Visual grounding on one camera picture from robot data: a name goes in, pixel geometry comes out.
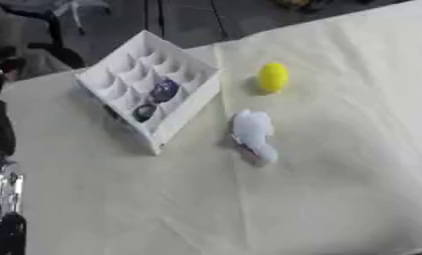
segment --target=plush toy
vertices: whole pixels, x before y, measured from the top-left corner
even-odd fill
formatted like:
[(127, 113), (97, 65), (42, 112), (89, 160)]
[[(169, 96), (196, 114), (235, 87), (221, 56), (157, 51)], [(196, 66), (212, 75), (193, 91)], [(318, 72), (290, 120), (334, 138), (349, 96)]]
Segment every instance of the plush toy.
[(243, 110), (233, 118), (232, 137), (236, 143), (265, 163), (278, 160), (276, 150), (266, 143), (275, 132), (270, 117), (264, 112)]

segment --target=tennis ball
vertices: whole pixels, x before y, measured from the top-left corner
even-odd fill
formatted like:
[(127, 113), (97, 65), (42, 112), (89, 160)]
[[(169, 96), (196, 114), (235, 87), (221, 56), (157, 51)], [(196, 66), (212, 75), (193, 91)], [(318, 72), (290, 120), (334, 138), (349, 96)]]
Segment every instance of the tennis ball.
[(268, 63), (259, 72), (259, 87), (267, 93), (279, 92), (288, 80), (289, 72), (281, 63)]

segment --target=egg carton compartment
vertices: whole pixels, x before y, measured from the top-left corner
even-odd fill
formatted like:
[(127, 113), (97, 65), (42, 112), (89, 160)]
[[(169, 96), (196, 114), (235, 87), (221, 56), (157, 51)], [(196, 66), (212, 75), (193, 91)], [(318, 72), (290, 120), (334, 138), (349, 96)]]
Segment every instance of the egg carton compartment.
[[(177, 46), (142, 31), (83, 73), (76, 75), (152, 152), (180, 131), (220, 91), (219, 70)], [(139, 122), (134, 111), (147, 104), (157, 84), (179, 85), (175, 96), (159, 103), (153, 115)]]

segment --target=white tablecloth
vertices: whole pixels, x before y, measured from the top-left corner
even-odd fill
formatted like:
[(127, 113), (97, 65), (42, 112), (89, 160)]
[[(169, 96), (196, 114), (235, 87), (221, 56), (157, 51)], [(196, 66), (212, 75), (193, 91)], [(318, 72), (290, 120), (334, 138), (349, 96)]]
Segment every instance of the white tablecloth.
[[(70, 73), (3, 95), (27, 174), (28, 254), (400, 254), (422, 248), (422, 0), (193, 51), (222, 93), (159, 157), (146, 155)], [(290, 69), (258, 96), (270, 61)], [(225, 139), (269, 113), (277, 164)]]

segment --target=white egg carton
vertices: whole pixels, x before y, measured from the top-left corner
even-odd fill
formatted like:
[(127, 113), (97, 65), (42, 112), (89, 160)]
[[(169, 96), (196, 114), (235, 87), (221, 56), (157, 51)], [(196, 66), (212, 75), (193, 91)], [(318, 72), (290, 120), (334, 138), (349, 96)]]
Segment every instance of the white egg carton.
[[(220, 91), (219, 70), (147, 31), (142, 31), (77, 79), (124, 120), (149, 149), (161, 149)], [(138, 122), (133, 111), (163, 79), (180, 85), (176, 96), (158, 105), (152, 118)]]

